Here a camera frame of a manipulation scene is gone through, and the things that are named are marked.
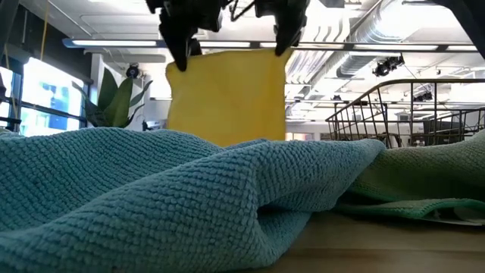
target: yellow cloth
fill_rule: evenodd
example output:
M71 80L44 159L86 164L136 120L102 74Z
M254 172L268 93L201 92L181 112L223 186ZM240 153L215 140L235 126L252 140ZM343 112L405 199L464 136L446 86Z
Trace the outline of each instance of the yellow cloth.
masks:
M190 57L186 72L172 63L167 128L219 146L285 139L285 64L291 50L227 51Z

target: black light fixture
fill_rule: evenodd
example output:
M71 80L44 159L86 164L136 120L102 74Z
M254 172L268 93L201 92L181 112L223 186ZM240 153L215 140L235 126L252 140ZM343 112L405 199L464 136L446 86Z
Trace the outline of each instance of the black light fixture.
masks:
M372 70L372 74L376 75L376 77L385 77L389 75L391 71L396 70L404 64L405 62L402 54L399 57L388 57L383 61L377 62L377 67Z
M132 79L137 79L139 76L139 68L138 64L130 64L130 67L127 70L127 77Z
M425 93L415 96L412 100L413 102L428 102L433 100L433 94L427 91Z

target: green leaf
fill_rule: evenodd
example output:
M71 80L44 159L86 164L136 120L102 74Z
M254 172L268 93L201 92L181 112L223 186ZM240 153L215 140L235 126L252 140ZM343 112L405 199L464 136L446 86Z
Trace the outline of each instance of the green leaf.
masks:
M146 91L148 91L150 85L153 83L153 80L150 80L148 83L145 84L145 86L143 87L143 91L136 95L130 102L130 107L133 107L135 106L136 104L138 104L138 102L140 102L142 99L143 99L143 96L145 95Z
M118 85L114 80L113 74L105 68L101 90L99 91L98 107L104 111L113 101L118 91Z
M81 93L81 96L84 98L84 111L86 113L86 119L94 126L100 127L103 126L102 124L107 124L105 114L98 109L94 103L89 100L86 93L84 93L83 88L77 85L77 83L72 82L73 88L76 89Z
M104 110L105 117L112 127L124 127L127 123L132 91L133 79L127 78L121 83L113 101Z
M141 107L143 107L143 106L145 106L145 104L142 104L142 105L140 105L140 106L138 106L138 107L136 107L136 108L135 108L135 111L133 111L133 113L131 114L131 117L130 117L130 118L128 118L128 121L127 121L127 124L125 125L125 127L131 124L131 121L133 121L133 119L135 118L135 114L136 114L136 113L138 112L138 110L140 110L140 109L141 109Z

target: ductwork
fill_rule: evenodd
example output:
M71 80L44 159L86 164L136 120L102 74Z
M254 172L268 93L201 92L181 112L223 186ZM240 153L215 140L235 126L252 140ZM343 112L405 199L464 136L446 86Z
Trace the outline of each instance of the ductwork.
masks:
M361 26L347 37L346 42L401 42L408 38L418 30L419 25L415 22L407 23L412 13L409 12L410 6L403 5L402 2L403 0L381 1L362 22ZM314 86L322 77L327 76L331 70L335 70L337 66L336 75L329 75L329 77L354 77L360 69L368 65L376 57L351 55L349 52L335 52L313 77L310 84Z

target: light green cloth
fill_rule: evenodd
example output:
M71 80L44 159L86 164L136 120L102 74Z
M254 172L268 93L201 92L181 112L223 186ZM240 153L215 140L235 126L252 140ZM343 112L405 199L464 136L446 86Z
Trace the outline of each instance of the light green cloth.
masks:
M349 192L341 212L406 218L463 207L485 212L485 132L456 144L388 149Z

